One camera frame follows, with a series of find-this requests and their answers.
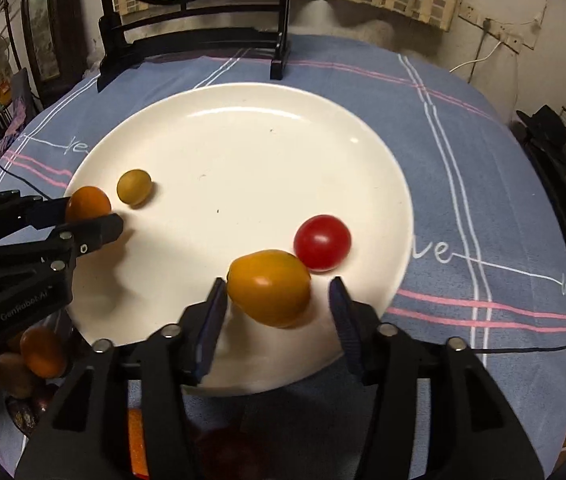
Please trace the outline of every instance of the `white plate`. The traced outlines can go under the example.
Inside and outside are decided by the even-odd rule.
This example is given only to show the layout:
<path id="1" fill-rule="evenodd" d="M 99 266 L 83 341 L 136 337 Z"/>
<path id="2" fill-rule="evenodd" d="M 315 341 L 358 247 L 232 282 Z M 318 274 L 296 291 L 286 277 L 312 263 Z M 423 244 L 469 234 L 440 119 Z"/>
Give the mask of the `white plate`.
<path id="1" fill-rule="evenodd" d="M 119 177 L 134 168 L 156 183 L 136 210 L 116 196 Z M 235 258 L 293 252 L 297 228 L 316 214 L 351 231 L 344 263 L 313 276 L 303 326 L 270 328 L 230 306 L 201 384 L 207 394 L 262 392 L 332 363 L 341 348 L 329 281 L 342 276 L 352 297 L 380 315 L 409 260 L 412 203 L 390 150 L 344 108 L 284 86 L 209 86 L 147 107 L 99 142 L 66 194 L 87 185 L 104 190 L 125 219 L 121 239 L 80 258 L 74 272 L 69 311 L 89 343 L 127 344 L 177 321 Z"/>

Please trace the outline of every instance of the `white cable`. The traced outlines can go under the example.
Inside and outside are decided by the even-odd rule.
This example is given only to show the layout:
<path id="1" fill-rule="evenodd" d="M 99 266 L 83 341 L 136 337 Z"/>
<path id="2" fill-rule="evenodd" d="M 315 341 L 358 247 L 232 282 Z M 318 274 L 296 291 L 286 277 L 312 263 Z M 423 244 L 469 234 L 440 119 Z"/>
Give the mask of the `white cable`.
<path id="1" fill-rule="evenodd" d="M 484 57 L 483 59 L 474 59 L 473 61 L 466 61 L 465 63 L 461 63 L 459 66 L 455 66 L 452 70 L 450 70 L 450 73 L 461 68 L 462 66 L 471 65 L 473 63 L 480 63 L 482 61 L 486 61 L 490 56 L 492 56 L 492 54 L 494 54 L 496 52 L 496 49 L 499 48 L 500 44 L 503 44 L 503 41 L 499 41 L 499 43 L 497 43 L 496 46 L 492 49 L 492 52 L 490 54 L 488 54 L 486 57 Z"/>

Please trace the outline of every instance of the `pink stripe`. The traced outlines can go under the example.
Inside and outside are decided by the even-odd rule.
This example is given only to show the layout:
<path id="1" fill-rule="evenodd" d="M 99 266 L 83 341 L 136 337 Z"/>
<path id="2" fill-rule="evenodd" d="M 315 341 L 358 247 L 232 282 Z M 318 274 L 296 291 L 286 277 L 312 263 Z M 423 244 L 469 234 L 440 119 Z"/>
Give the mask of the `pink stripe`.
<path id="1" fill-rule="evenodd" d="M 507 310 L 508 312 L 515 312 L 522 316 L 539 317 L 545 319 L 565 319 L 566 314 L 555 314 L 554 312 L 531 312 L 515 306 L 509 306 L 503 303 L 494 303 L 493 301 L 476 301 L 476 300 L 457 300 L 455 298 L 440 298 L 438 296 L 430 296 L 429 294 L 421 294 L 420 292 L 412 292 L 400 288 L 397 292 L 400 296 L 412 298 L 413 300 L 428 301 L 429 303 L 437 303 L 442 305 L 452 306 L 468 306 L 479 308 L 492 308 L 494 310 Z"/>
<path id="2" fill-rule="evenodd" d="M 37 170 L 35 170 L 34 168 L 32 168 L 31 166 L 28 166 L 27 164 L 22 164 L 20 162 L 16 162 L 16 160 L 13 160 L 12 158 L 9 158 L 7 156 L 3 157 L 5 160 L 11 162 L 12 164 L 14 164 L 14 166 L 19 166 L 21 168 L 25 168 L 28 171 L 31 171 L 32 173 L 34 173 L 36 176 L 42 178 L 43 180 L 45 180 L 46 182 L 50 183 L 52 186 L 57 186 L 57 187 L 62 187 L 63 189 L 67 188 L 67 184 L 64 182 L 58 182 L 57 180 L 53 180 L 51 178 L 49 178 L 48 176 L 45 176 L 44 174 L 38 172 Z"/>
<path id="3" fill-rule="evenodd" d="M 222 60 L 222 59 L 227 59 L 227 58 L 212 57 L 211 59 Z M 242 61 L 253 61 L 253 62 L 258 62 L 258 63 L 269 62 L 268 59 L 255 59 L 255 58 L 248 58 L 248 59 L 243 58 L 241 60 Z M 439 99 L 439 100 L 444 101 L 446 103 L 449 103 L 449 104 L 458 106 L 460 108 L 463 108 L 464 110 L 466 110 L 470 113 L 479 115 L 483 118 L 486 118 L 487 120 L 490 120 L 493 123 L 501 124 L 496 118 L 492 117 L 490 114 L 487 114 L 483 110 L 475 107 L 474 105 L 471 105 L 470 103 L 466 103 L 464 101 L 461 101 L 460 99 L 458 99 L 456 97 L 452 97 L 451 95 L 444 94 L 443 92 L 439 92 L 438 90 L 433 90 L 433 89 L 427 88 L 427 87 L 422 86 L 422 85 L 415 85 L 412 82 L 408 81 L 407 79 L 403 79 L 401 77 L 394 77 L 394 76 L 387 75 L 387 74 L 381 74 L 380 72 L 372 72 L 370 70 L 365 70 L 364 68 L 359 68 L 359 67 L 356 67 L 356 66 L 350 66 L 350 65 L 343 64 L 343 63 L 335 63 L 335 62 L 327 62 L 327 61 L 291 60 L 291 61 L 288 61 L 287 63 L 292 64 L 292 65 L 298 65 L 298 66 L 311 66 L 313 68 L 332 68 L 334 70 L 339 70 L 340 72 L 350 72 L 350 73 L 353 73 L 353 74 L 367 76 L 367 77 L 370 77 L 372 79 L 378 79 L 380 81 L 402 84 L 402 85 L 410 86 L 412 88 L 420 88 L 422 90 L 427 91 L 433 97 L 436 97 L 436 99 Z"/>
<path id="4" fill-rule="evenodd" d="M 566 332 L 566 326 L 545 327 L 527 325 L 524 323 L 512 323 L 501 321 L 473 321 L 471 319 L 450 319 L 448 317 L 429 316 L 420 312 L 413 312 L 411 310 L 404 310 L 402 308 L 388 307 L 385 310 L 388 314 L 396 314 L 397 316 L 411 317 L 412 319 L 420 319 L 431 323 L 452 326 L 475 326 L 478 328 L 518 328 L 521 330 L 531 330 L 532 332 L 541 333 L 556 333 Z"/>
<path id="5" fill-rule="evenodd" d="M 74 176 L 74 173 L 72 173 L 69 170 L 55 170 L 55 168 L 50 168 L 49 166 L 46 166 L 42 162 L 39 162 L 38 160 L 36 160 L 35 158 L 32 158 L 30 156 L 21 155 L 20 153 L 12 152 L 12 150 L 7 150 L 6 153 L 9 153 L 12 157 L 17 156 L 18 158 L 22 158 L 23 160 L 28 160 L 29 162 L 33 162 L 34 164 L 39 165 L 41 168 L 49 171 L 50 173 L 54 173 L 54 174 L 57 174 L 57 175 L 67 175 L 70 178 Z"/>

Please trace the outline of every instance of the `black pole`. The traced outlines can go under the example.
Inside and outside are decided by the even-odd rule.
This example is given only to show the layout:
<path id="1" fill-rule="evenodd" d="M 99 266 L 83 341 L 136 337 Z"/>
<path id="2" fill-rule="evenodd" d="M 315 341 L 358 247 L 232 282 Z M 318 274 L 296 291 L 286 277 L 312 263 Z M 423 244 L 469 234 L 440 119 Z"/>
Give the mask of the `black pole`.
<path id="1" fill-rule="evenodd" d="M 5 12 L 5 23 L 7 23 L 7 34 L 10 37 L 10 45 L 12 46 L 12 52 L 14 53 L 14 61 L 16 62 L 16 67 L 21 70 L 23 67 L 20 65 L 20 59 L 18 58 L 18 51 L 16 50 L 16 44 L 14 43 L 14 35 L 12 34 L 12 24 L 10 23 L 10 3 L 8 0 L 3 0 L 3 11 Z"/>

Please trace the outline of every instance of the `blue tablecloth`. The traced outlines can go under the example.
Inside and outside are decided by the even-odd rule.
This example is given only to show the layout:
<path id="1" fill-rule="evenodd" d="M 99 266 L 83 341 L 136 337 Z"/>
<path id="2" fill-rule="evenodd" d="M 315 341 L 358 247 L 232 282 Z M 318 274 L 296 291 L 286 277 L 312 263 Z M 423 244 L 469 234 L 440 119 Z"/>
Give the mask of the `blue tablecloth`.
<path id="1" fill-rule="evenodd" d="M 145 62 L 101 93 L 90 76 L 39 115 L 0 164 L 51 197 L 61 196 L 85 155 L 133 113 L 172 94 L 238 81 L 268 82 L 269 64 L 231 57 Z M 415 338 L 458 335 L 521 419 L 545 472 L 566 434 L 566 248 L 548 198 L 523 151 L 486 99 L 435 66 L 357 41 L 292 38 L 279 84 L 322 95 L 363 119 L 387 143 L 414 207 L 412 260 L 384 319 Z M 31 187 L 0 170 L 0 190 Z M 10 238 L 30 240 L 25 230 Z M 425 470 L 428 384 L 419 388 L 412 472 Z M 272 392 L 232 399 L 189 397 L 202 428 L 237 416 L 268 449 L 277 480 L 353 477 L 374 388 L 342 361 Z M 0 421 L 0 461 L 13 472 L 22 439 Z"/>

